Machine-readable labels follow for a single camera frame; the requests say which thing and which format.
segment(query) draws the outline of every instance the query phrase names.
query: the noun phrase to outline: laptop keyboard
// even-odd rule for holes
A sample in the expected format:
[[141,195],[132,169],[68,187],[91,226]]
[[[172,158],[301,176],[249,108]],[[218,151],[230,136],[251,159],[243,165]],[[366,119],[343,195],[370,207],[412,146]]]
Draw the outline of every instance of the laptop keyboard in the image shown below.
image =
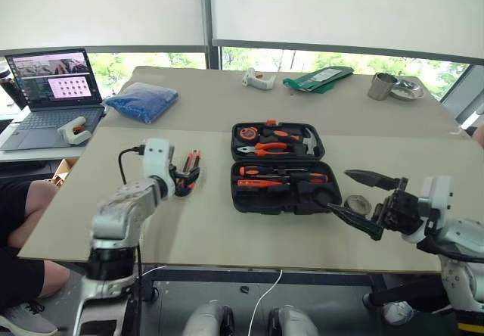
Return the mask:
[[18,129],[59,128],[80,116],[86,117],[87,119],[83,125],[90,126],[98,114],[99,109],[58,110],[30,113],[19,125]]

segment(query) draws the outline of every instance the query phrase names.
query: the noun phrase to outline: stainless steel mug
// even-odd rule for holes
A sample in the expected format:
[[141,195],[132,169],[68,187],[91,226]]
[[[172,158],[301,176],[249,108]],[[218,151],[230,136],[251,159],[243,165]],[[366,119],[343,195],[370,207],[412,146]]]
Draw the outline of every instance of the stainless steel mug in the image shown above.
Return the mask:
[[375,73],[371,80],[368,96],[375,100],[384,100],[390,94],[393,86],[397,83],[396,77],[389,73]]

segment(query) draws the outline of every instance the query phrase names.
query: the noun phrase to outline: cardboard box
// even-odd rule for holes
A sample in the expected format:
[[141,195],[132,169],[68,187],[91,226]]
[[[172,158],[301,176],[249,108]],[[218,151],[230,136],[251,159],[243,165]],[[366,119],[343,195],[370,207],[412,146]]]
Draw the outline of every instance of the cardboard box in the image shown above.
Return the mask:
[[66,178],[76,162],[77,159],[75,158],[69,160],[63,159],[60,162],[59,167],[56,169],[54,177],[52,177],[51,179],[51,182],[57,187],[61,187],[66,182]]

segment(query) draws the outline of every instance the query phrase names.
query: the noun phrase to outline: shoe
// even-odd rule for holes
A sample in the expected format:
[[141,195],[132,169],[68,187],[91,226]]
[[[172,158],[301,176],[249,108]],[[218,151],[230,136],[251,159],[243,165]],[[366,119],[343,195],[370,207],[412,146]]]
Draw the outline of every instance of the shoe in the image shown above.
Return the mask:
[[387,303],[383,305],[383,318],[392,326],[404,325],[417,314],[407,302]]
[[39,315],[44,307],[37,302],[22,303],[0,312],[0,326],[15,336],[52,336],[57,327]]

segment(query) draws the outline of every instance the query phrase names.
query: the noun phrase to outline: shorts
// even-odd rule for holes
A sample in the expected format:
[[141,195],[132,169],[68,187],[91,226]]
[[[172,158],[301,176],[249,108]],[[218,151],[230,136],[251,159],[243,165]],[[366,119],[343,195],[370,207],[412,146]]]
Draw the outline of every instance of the shorts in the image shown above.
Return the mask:
[[8,236],[23,224],[30,182],[0,183],[0,310],[33,300],[44,285],[43,260],[17,257]]

